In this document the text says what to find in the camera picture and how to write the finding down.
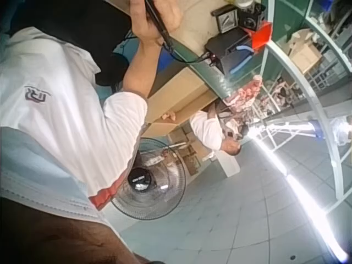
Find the hand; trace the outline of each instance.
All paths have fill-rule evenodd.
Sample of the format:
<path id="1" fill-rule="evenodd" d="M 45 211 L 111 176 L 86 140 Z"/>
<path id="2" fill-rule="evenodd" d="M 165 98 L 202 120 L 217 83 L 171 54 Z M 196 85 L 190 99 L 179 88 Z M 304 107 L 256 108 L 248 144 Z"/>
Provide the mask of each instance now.
<path id="1" fill-rule="evenodd" d="M 181 24 L 182 13 L 178 0 L 154 0 L 165 27 L 169 32 Z M 142 44 L 155 44 L 160 34 L 154 23 L 147 18 L 144 0 L 130 0 L 132 31 Z"/>

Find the fan grille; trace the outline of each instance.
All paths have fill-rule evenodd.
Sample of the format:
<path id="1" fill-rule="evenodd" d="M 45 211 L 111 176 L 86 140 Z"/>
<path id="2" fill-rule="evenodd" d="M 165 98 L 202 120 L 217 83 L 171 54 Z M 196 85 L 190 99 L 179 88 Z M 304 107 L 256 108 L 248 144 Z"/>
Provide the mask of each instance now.
<path id="1" fill-rule="evenodd" d="M 112 203 L 127 216 L 139 220 L 158 219 L 180 203 L 186 186 L 184 168 L 176 153 L 158 140 L 142 138 L 139 152 L 141 160 L 134 166 L 151 173 L 151 185 L 147 190 L 138 191 L 126 178 Z"/>

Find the gray floor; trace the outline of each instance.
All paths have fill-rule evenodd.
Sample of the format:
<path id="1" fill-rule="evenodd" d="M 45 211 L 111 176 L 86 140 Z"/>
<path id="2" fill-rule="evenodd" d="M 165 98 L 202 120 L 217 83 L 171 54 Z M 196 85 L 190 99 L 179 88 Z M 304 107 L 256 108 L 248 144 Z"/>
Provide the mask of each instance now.
<path id="1" fill-rule="evenodd" d="M 324 142 L 297 137 L 278 154 L 321 206 L 334 201 Z M 244 145 L 238 162 L 241 172 L 230 178 L 212 163 L 170 215 L 122 231 L 129 247 L 167 264 L 332 263 L 291 188 L 254 143 Z M 347 248 L 350 205 L 344 202 L 328 219 Z"/>

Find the electric fan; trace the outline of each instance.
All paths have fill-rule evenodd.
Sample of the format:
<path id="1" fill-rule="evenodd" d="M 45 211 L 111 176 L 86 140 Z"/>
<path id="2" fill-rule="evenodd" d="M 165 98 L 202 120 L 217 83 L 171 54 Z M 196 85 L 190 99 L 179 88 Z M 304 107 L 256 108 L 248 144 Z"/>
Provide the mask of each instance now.
<path id="1" fill-rule="evenodd" d="M 132 169 L 112 204 L 135 219 L 158 219 L 176 208 L 185 188 L 185 172 L 177 154 L 158 140 L 141 138 Z"/>

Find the logo on shirt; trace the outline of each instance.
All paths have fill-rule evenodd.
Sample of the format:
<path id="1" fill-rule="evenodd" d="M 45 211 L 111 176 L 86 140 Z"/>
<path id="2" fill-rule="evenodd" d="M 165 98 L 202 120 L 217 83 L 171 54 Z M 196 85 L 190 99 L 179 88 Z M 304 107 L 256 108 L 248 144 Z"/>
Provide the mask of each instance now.
<path id="1" fill-rule="evenodd" d="M 32 101 L 35 103 L 42 103 L 42 102 L 45 102 L 47 96 L 51 96 L 49 92 L 40 90 L 33 86 L 25 86 L 25 88 L 26 88 L 25 98 L 28 101 Z"/>

